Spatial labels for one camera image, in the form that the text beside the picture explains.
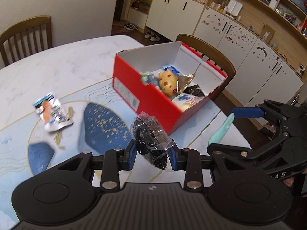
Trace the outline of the red shoe box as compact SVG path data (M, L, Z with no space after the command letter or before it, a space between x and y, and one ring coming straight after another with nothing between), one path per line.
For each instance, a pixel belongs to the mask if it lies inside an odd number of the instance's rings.
M115 55L113 88L135 111L154 116L171 134L225 84L227 74L182 42Z

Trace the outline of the wooden chair far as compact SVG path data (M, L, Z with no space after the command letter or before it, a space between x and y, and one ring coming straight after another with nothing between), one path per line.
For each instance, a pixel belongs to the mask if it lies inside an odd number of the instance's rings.
M1 57L5 67L52 47L51 16L25 19L1 34Z

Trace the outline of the white wall cupboards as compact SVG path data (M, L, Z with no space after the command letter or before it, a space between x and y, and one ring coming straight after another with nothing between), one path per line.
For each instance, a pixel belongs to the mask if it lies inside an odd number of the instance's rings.
M236 105L264 100L288 103L304 79L296 69L306 57L306 40L289 22L256 0L242 3L238 22L193 0L153 0L147 26L175 40L188 34L217 49L236 70L225 95Z

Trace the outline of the blue wafer packet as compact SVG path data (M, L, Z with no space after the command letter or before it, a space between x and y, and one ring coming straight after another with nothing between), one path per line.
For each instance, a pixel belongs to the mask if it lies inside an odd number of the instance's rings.
M171 73L174 75L183 75L182 72L180 72L176 67L174 67L173 65L163 65L162 69L167 72L167 73Z

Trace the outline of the gold foil snack bag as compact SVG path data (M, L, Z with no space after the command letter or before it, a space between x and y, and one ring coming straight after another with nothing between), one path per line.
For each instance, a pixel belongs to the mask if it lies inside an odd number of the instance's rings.
M182 94L194 79L195 74L179 75L176 82L177 94Z

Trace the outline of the black sneakers pair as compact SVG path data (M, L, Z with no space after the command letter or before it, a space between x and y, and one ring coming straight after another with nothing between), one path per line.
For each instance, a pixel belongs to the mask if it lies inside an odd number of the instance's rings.
M123 27L129 31L138 31L138 27L132 23L126 23Z

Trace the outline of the pink white bread packet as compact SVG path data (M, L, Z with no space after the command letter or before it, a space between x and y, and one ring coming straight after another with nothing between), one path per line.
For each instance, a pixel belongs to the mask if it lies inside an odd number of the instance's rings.
M176 96L172 102L183 112L188 110L190 107L200 102L203 97L197 97L192 94L182 93Z

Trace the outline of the wooden chair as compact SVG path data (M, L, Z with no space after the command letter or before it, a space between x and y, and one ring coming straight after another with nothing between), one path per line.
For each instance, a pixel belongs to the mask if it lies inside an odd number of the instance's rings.
M223 89L235 76L236 70L230 60L218 49L211 46L204 40L201 40L195 36L191 36L188 34L179 34L176 38L176 41L183 42L189 47L192 47L196 51L199 51L200 53L204 54L227 74L227 78L222 85Z
M52 47L51 16L25 19L1 34L1 57L5 67Z

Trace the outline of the wooden chair right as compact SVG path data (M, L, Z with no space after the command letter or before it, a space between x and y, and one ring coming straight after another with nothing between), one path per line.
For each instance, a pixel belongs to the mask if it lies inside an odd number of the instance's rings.
M199 51L200 53L204 54L227 74L227 78L222 85L223 89L235 76L236 70L230 60L218 49L211 46L204 40L201 40L195 36L191 36L188 34L179 34L176 38L176 41L183 42L189 47L192 47L196 51Z

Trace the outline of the clear bag black bits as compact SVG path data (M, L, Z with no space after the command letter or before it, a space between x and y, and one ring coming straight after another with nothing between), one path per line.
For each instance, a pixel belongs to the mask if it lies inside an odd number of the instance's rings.
M142 112L134 118L130 133L138 153L152 166L166 170L175 142L164 131L157 119Z

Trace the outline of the yellow duck toy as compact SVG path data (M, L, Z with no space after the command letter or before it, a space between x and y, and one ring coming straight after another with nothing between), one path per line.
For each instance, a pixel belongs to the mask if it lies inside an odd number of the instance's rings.
M159 87L161 91L167 95L172 96L177 93L176 91L176 82L178 75L174 75L167 72L160 72L158 74Z

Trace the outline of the white sneakers pair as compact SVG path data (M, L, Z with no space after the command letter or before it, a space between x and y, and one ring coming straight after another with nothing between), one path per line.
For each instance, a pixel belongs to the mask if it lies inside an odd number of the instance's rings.
M160 37L153 31L148 31L145 34L145 39L149 39L151 42L159 42Z

